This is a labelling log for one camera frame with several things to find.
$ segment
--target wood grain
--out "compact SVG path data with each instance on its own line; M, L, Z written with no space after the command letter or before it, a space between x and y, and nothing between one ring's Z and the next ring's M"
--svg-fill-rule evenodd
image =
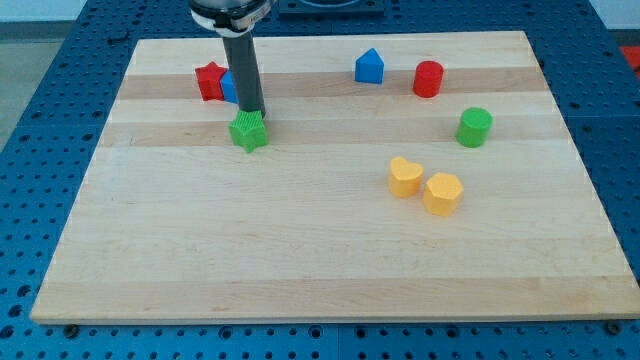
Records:
M376 47L382 86L352 82ZM53 324L634 318L640 289L521 32L260 38L270 145L199 99L211 39L144 40L32 318ZM411 93L419 60L447 74ZM478 149L460 113L495 116ZM393 197L389 161L465 186L450 218Z

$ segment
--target blue block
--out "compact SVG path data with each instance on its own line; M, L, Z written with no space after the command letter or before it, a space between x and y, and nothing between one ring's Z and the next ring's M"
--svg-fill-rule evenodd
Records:
M356 81L382 84L384 62L378 52L371 48L356 60Z
M238 96L236 95L236 88L233 85L233 77L231 76L231 70L227 71L220 79L220 86L222 86L222 94L224 100L237 104Z

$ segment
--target blue perforated table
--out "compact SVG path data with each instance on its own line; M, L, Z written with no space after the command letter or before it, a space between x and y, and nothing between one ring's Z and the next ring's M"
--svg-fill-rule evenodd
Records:
M484 30L526 31L640 276L639 84L586 0L390 0L382 17L274 11L256 34ZM136 41L205 36L211 34L193 24L186 1L87 2L0 156L0 359L640 358L639 321L35 325L28 313Z

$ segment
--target toy block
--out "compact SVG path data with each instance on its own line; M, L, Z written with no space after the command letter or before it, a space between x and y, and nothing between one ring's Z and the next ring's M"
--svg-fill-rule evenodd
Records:
M432 98L440 93L444 68L435 61L423 61L416 67L413 92L423 98Z
M437 173L427 180L422 201L427 210L439 216L450 216L460 204L464 188L457 176Z
M356 81L382 84L384 62L378 52L371 48L356 60Z
M229 132L234 145L242 146L247 153L268 143L267 129L262 121L262 112L238 111L236 119L229 124Z
M196 77L198 78L202 100L216 99L224 101L220 80L226 72L227 69L218 66L213 61L207 66L196 68Z
M481 108L468 108L460 117L460 125L456 132L456 140L462 145L470 148L482 146L489 130L493 124L491 114Z
M422 185L422 165L407 161L396 156L391 159L389 166L389 190L399 198L409 197L420 191Z
M238 96L236 95L236 88L233 85L233 77L231 76L231 70L224 73L222 79L220 79L220 86L222 86L222 93L224 94L224 100L230 103L237 104Z

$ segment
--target red cylinder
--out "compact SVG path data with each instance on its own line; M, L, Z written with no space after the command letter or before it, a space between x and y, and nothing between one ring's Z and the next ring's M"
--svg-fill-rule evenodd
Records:
M435 61L423 61L416 67L413 92L424 98L432 98L440 92L444 68Z

